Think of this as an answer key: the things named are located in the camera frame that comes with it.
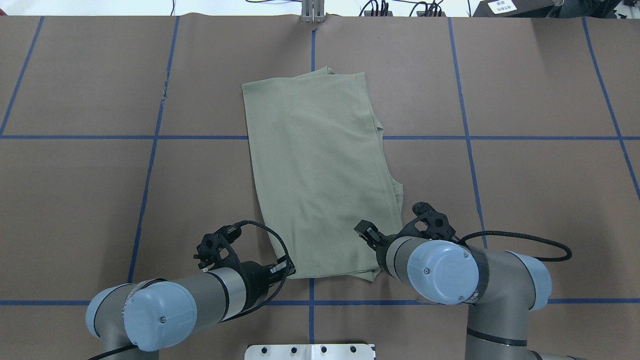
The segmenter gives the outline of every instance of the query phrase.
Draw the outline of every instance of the robotic arm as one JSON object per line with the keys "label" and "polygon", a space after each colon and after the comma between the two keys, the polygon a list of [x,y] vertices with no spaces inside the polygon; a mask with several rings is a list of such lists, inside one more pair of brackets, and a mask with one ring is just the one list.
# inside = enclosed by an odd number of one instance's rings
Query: robotic arm
{"label": "robotic arm", "polygon": [[[560,243],[535,236],[485,231],[458,238],[447,216],[429,204],[413,205],[416,219],[398,234],[384,235],[371,222],[355,231],[376,251],[379,266],[412,286],[420,295],[441,304],[469,304],[466,360],[569,360],[576,357],[539,354],[527,348],[529,312],[542,308],[551,295],[551,276],[543,261],[571,258]],[[419,231],[421,221],[427,229]],[[467,245],[482,235],[539,241],[566,251],[561,258],[532,258]]]}
{"label": "robotic arm", "polygon": [[[242,226],[256,225],[280,241],[285,255],[266,266],[240,262],[231,247]],[[175,281],[157,278],[123,284],[96,295],[86,312],[89,331],[105,353],[93,359],[156,360],[158,350],[219,322],[247,315],[266,305],[295,268],[284,242],[273,230],[242,221],[206,234],[193,257],[202,273]],[[223,250],[228,251],[224,258]],[[266,299],[269,287],[280,283]]]}

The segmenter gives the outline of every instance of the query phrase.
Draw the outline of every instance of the white label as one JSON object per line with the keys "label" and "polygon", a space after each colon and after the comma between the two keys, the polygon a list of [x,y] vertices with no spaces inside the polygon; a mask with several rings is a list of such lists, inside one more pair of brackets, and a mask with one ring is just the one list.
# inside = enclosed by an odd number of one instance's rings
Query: white label
{"label": "white label", "polygon": [[488,3],[488,5],[491,8],[491,11],[493,11],[493,13],[495,14],[508,13],[514,10],[518,10],[518,8],[516,8],[511,0],[498,0],[492,3]]}

